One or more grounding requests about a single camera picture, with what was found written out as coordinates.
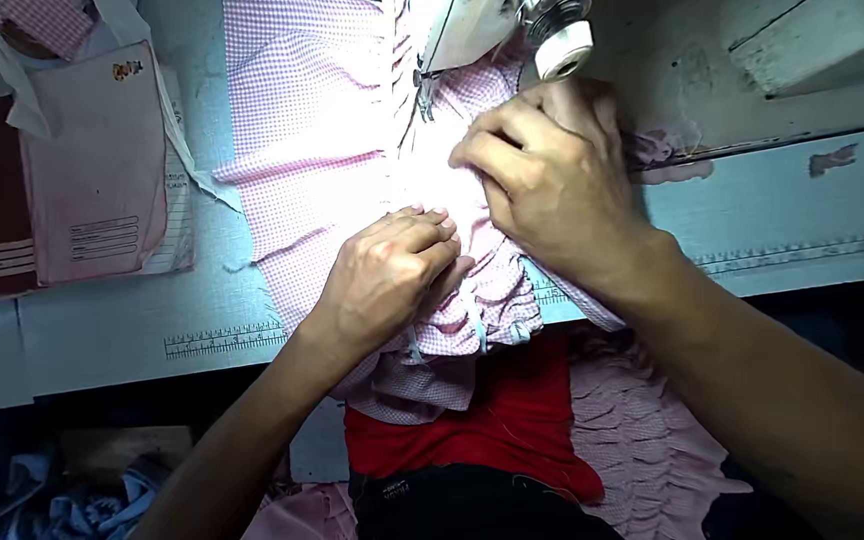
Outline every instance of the forearm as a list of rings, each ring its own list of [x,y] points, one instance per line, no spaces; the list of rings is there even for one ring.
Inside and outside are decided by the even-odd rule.
[[[670,236],[604,291],[702,424],[800,509],[864,516],[864,376],[722,289]]]
[[[242,536],[292,437],[354,364],[324,353],[324,339],[298,328],[173,473],[133,538]]]

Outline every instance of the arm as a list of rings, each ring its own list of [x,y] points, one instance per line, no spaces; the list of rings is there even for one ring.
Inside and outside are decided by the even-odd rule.
[[[764,485],[825,523],[864,530],[864,376],[722,289],[647,223],[614,101],[539,86],[481,115],[450,163],[490,177],[496,226],[621,314]]]
[[[306,416],[472,267],[446,213],[406,207],[342,245],[315,308],[198,442],[132,536],[241,538]]]

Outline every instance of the ruler markings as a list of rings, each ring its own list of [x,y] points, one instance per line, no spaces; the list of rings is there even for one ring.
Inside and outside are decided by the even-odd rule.
[[[789,242],[780,246],[738,251],[723,251],[690,257],[705,274],[720,279],[725,274],[768,268],[783,264],[803,263],[864,253],[864,235],[839,237],[834,240]],[[533,283],[535,301],[540,305],[568,302],[569,297],[548,277]]]
[[[174,360],[267,347],[285,343],[288,338],[282,324],[268,321],[182,333],[164,338],[162,344],[165,358]]]

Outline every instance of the pink gingham fabric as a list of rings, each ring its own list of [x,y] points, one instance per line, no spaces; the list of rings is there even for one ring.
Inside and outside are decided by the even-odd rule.
[[[409,34],[404,2],[225,0],[223,9],[236,158],[216,177],[239,188],[252,260],[283,323],[293,331],[311,311],[349,237],[415,202],[447,208],[476,265],[412,339],[393,339],[332,396],[393,424],[464,411],[483,339],[518,344],[542,326],[522,250],[489,220],[474,172],[447,164],[474,117],[515,94],[521,64],[483,58],[445,73],[435,121],[410,123],[425,43]],[[621,326],[576,298],[597,323]]]
[[[752,487],[725,477],[726,449],[627,338],[585,326],[569,340],[572,447],[605,488],[582,510],[627,540],[705,540],[715,499]]]
[[[77,0],[0,0],[0,27],[7,20],[67,62],[93,25]]]

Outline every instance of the hand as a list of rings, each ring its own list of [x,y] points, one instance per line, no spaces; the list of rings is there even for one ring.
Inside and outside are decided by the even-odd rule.
[[[487,175],[499,230],[597,292],[649,264],[645,248],[667,237],[636,209],[616,110],[602,92],[589,104],[571,80],[541,84],[479,115],[449,157]]]
[[[475,264],[459,256],[459,242],[444,209],[408,206],[386,215],[342,244],[302,324],[335,344],[331,357],[361,361],[459,285]]]

